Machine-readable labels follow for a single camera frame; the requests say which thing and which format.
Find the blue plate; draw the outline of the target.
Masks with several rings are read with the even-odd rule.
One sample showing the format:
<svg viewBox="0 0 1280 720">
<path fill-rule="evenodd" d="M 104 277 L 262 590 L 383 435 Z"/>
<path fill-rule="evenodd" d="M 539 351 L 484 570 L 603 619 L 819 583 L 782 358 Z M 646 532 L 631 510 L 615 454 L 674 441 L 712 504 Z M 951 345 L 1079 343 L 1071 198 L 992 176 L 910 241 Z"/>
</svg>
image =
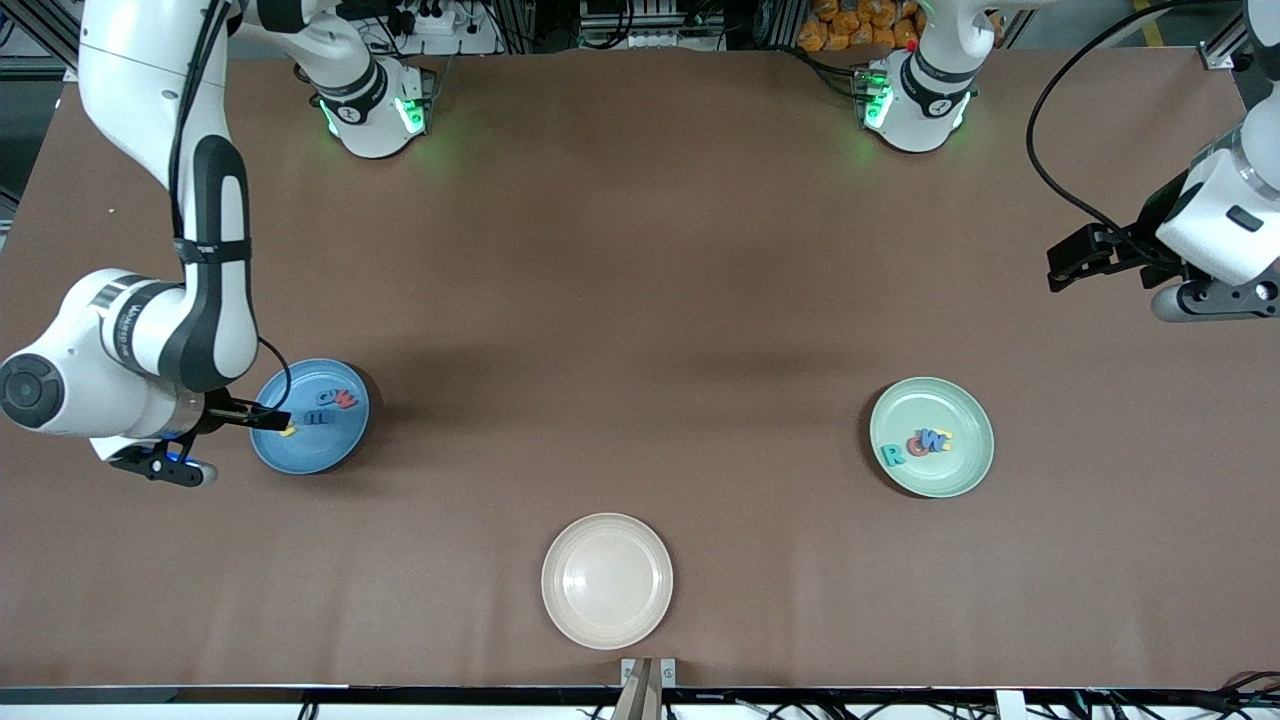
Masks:
<svg viewBox="0 0 1280 720">
<path fill-rule="evenodd" d="M 303 427 L 301 414 L 317 409 L 316 393 L 330 388 L 349 389 L 360 404 L 349 410 L 325 406 L 333 411 L 333 423 Z M 289 365 L 288 372 L 278 372 L 261 388 L 257 402 L 291 414 L 291 424 L 297 428 L 292 437 L 280 437 L 279 430 L 250 432 L 259 459 L 291 475 L 319 474 L 342 464 L 361 445 L 372 410 L 364 378 L 352 366 L 326 357 L 306 359 Z"/>
</svg>

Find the light green plate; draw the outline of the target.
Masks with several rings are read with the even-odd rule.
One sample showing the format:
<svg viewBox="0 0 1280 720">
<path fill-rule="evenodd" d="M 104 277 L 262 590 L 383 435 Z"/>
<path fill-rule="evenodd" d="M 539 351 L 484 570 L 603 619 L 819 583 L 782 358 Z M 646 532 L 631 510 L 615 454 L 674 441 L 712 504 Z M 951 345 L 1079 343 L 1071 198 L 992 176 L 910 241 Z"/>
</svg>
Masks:
<svg viewBox="0 0 1280 720">
<path fill-rule="evenodd" d="M 954 434 L 952 450 L 913 457 L 908 438 L 923 428 Z M 960 386 L 936 377 L 913 377 L 887 387 L 869 420 L 874 460 L 901 489 L 923 498 L 954 498 L 977 488 L 995 460 L 995 430 L 977 398 Z M 886 468 L 881 446 L 901 445 L 906 462 Z"/>
</svg>

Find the orange snack bag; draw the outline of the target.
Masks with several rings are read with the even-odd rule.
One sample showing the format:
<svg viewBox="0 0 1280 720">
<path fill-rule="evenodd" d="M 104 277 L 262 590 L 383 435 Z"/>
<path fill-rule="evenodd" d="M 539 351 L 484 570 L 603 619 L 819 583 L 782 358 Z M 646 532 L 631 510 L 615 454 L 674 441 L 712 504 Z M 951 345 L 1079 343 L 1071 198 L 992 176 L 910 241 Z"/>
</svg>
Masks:
<svg viewBox="0 0 1280 720">
<path fill-rule="evenodd" d="M 919 0 L 808 0 L 796 44 L 809 53 L 861 45 L 914 49 L 929 19 Z"/>
</svg>

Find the brown table mat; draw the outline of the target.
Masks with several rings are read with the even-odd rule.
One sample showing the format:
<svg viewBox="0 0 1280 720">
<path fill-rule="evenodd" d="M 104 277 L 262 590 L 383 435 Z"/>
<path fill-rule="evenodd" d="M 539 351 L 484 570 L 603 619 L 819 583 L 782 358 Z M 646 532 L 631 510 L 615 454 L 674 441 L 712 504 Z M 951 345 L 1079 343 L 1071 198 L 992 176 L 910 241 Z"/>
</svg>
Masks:
<svg viewBox="0 0 1280 720">
<path fill-rule="evenodd" d="M 906 155 L 778 53 L 471 56 L 383 161 L 234 61 L 259 324 L 364 370 L 372 432 L 287 477 L 225 429 L 184 489 L 0 418 L 0 685 L 611 683 L 539 587 L 594 512 L 669 548 L 628 653 L 689 684 L 1280 670 L 1280 320 L 1167 324 L 1134 272 L 1048 291 L 1084 217 L 1023 133 L 1065 58 L 996 53 Z M 873 457 L 913 377 L 992 423 L 965 495 Z"/>
</svg>

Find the beige plate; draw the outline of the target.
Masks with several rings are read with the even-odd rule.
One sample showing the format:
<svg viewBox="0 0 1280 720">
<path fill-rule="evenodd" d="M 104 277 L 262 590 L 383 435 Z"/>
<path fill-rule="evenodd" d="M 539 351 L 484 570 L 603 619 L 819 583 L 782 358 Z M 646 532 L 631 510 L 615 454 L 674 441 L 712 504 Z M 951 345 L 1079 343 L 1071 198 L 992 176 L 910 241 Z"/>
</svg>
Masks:
<svg viewBox="0 0 1280 720">
<path fill-rule="evenodd" d="M 675 564 L 646 523 L 596 512 L 570 523 L 552 541 L 540 588 L 548 618 L 566 638 L 588 650 L 623 650 L 666 619 Z"/>
</svg>

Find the white power strip with plugs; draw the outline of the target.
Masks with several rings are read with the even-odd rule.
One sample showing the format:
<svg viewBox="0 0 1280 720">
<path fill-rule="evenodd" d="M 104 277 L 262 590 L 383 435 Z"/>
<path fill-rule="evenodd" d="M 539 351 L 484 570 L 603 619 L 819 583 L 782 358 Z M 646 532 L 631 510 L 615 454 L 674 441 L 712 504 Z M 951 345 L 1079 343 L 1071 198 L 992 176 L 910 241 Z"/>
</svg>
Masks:
<svg viewBox="0 0 1280 720">
<path fill-rule="evenodd" d="M 497 55 L 506 50 L 484 0 L 387 0 L 387 28 L 408 56 Z"/>
</svg>

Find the long white power strip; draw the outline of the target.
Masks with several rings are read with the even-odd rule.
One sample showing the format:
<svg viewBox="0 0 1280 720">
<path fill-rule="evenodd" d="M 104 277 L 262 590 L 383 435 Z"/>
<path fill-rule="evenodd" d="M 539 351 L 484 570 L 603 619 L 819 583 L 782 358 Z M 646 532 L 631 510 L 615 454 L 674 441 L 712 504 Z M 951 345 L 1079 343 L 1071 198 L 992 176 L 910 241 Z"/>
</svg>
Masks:
<svg viewBox="0 0 1280 720">
<path fill-rule="evenodd" d="M 577 45 L 596 50 L 717 51 L 724 0 L 577 0 Z"/>
</svg>

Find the aluminium frame beam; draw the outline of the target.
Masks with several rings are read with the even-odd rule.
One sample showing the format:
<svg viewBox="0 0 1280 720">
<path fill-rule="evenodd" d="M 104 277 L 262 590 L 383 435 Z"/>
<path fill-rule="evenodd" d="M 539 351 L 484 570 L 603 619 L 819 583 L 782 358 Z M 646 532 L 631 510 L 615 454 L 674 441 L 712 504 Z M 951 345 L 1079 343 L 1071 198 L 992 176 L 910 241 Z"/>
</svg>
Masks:
<svg viewBox="0 0 1280 720">
<path fill-rule="evenodd" d="M 1231 0 L 1226 20 L 1196 49 L 1206 70 L 1233 70 L 1235 55 L 1251 41 L 1245 22 L 1244 0 Z"/>
<path fill-rule="evenodd" d="M 78 81 L 83 0 L 0 0 L 0 81 Z"/>
</svg>

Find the tan mount pole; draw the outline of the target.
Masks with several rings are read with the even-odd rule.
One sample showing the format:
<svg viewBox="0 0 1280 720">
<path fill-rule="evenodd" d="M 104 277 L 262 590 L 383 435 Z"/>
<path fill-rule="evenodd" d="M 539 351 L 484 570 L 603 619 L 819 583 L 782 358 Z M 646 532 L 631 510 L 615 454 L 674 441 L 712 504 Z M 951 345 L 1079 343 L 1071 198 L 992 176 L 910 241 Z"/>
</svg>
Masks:
<svg viewBox="0 0 1280 720">
<path fill-rule="evenodd" d="M 663 667 L 659 659 L 631 659 L 609 720 L 664 720 Z"/>
</svg>

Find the grey metal mount bracket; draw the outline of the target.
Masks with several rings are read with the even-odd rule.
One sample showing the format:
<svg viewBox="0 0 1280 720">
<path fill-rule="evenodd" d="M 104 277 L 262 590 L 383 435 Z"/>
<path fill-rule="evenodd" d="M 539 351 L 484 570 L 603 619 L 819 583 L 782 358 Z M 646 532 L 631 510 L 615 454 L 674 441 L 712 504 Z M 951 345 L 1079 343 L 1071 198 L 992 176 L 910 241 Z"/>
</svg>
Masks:
<svg viewBox="0 0 1280 720">
<path fill-rule="evenodd" d="M 660 687 L 663 689 L 676 688 L 678 685 L 677 676 L 677 660 L 672 657 L 663 659 L 622 659 L 620 661 L 620 685 L 626 685 L 630 682 L 634 670 L 639 664 L 648 662 L 649 666 L 649 679 L 658 678 L 660 680 Z"/>
</svg>

